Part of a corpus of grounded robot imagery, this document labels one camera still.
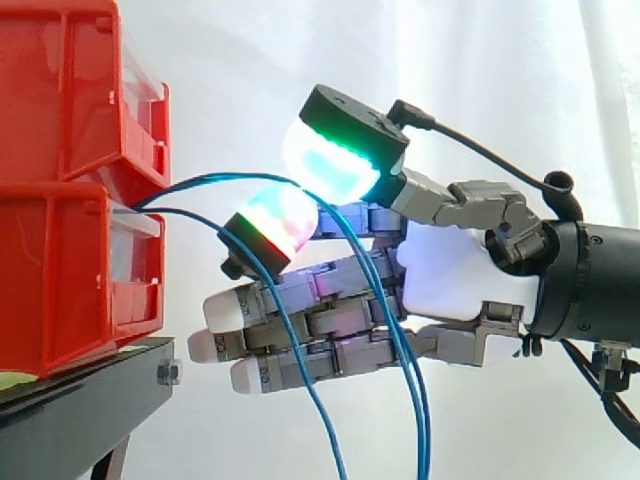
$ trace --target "metal bolt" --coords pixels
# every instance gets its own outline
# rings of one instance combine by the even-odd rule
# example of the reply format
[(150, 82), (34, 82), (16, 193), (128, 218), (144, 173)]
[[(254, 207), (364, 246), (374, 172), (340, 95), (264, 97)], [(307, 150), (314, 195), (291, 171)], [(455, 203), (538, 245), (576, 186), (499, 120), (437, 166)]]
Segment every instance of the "metal bolt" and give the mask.
[(166, 360), (158, 365), (158, 383), (160, 385), (179, 385), (182, 379), (182, 362), (180, 360)]
[(224, 344), (224, 338), (216, 337), (215, 339), (216, 350), (218, 353), (222, 353), (226, 350), (226, 345)]

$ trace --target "robotic hand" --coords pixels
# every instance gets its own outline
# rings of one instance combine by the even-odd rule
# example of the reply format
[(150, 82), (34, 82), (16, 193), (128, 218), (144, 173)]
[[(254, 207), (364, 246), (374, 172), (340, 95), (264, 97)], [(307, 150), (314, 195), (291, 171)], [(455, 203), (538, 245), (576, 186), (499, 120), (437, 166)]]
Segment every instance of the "robotic hand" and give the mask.
[[(592, 386), (596, 382), (603, 402), (605, 394), (628, 388), (638, 365), (626, 352), (640, 347), (638, 231), (584, 223), (567, 174), (553, 172), (538, 182), (401, 101), (384, 115), (318, 86), (300, 120), (366, 158), (370, 164), (358, 172), (373, 166), (366, 188), (347, 179), (359, 185), (354, 195), (364, 202), (340, 212), (360, 236), (375, 238), (369, 254), (389, 305), (406, 320), (416, 356), (481, 367), (520, 349), (524, 356), (539, 356), (547, 339), (564, 342), (579, 363), (566, 340), (584, 340), (594, 344), (594, 353), (581, 373)], [(445, 188), (404, 167), (407, 125), (447, 135), (539, 188), (558, 219), (538, 218), (524, 195), (506, 183), (474, 180)], [(296, 178), (304, 177), (296, 168)], [(331, 181), (340, 183), (331, 173)], [(333, 201), (331, 184), (318, 190)], [(335, 203), (353, 200), (338, 197)], [(320, 211), (312, 239), (340, 236)], [(260, 252), (269, 255), (268, 248)], [(234, 253), (233, 268), (227, 261), (225, 272), (251, 276), (251, 265)], [(354, 257), (280, 274), (285, 263), (269, 265), (314, 380), (396, 365), (380, 305)], [(273, 298), (260, 280), (208, 298), (204, 311), (208, 329), (189, 339), (194, 361), (236, 361), (231, 377), (241, 393), (303, 385)], [(410, 315), (428, 321), (412, 328)]]

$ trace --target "red plastic bin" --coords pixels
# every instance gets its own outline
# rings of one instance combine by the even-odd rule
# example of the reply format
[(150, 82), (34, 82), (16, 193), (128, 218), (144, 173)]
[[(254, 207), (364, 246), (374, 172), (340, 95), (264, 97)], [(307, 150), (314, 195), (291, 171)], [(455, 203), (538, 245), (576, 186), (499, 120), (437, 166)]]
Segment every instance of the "red plastic bin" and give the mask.
[(0, 372), (47, 377), (162, 327), (164, 223), (91, 183), (0, 184)]
[(113, 0), (0, 0), (0, 181), (167, 187), (169, 91), (134, 50)]

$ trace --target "white fabric curtain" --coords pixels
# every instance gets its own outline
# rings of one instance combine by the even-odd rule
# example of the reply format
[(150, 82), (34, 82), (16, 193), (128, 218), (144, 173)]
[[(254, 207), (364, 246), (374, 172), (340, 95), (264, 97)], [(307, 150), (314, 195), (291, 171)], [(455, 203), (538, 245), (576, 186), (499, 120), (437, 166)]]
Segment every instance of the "white fabric curtain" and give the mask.
[[(634, 0), (119, 3), (140, 51), (171, 87), (176, 181), (220, 170), (285, 173), (282, 138), (313, 84), (327, 83), (380, 109), (399, 97), (415, 102), (538, 177), (567, 170), (589, 221), (637, 223)], [(408, 164), (437, 181), (513, 182), (436, 134), (409, 133)], [(513, 184), (548, 213), (536, 192)], [(224, 222), (259, 188), (220, 185), (164, 204)], [(188, 362), (186, 338), (204, 327), (203, 299), (230, 283), (217, 268), (225, 251), (215, 237), (168, 221), (165, 333), (177, 338), (184, 380), (134, 434), (125, 477), (335, 478), (304, 390), (243, 397), (231, 392), (227, 367)], [(339, 243), (308, 250), (303, 262), (347, 252)], [(422, 365), (434, 480), (638, 477), (640, 456), (555, 346), (542, 359), (482, 370)], [(318, 388), (350, 478), (414, 478), (415, 426), (399, 371)], [(638, 393), (628, 397), (640, 406)]]

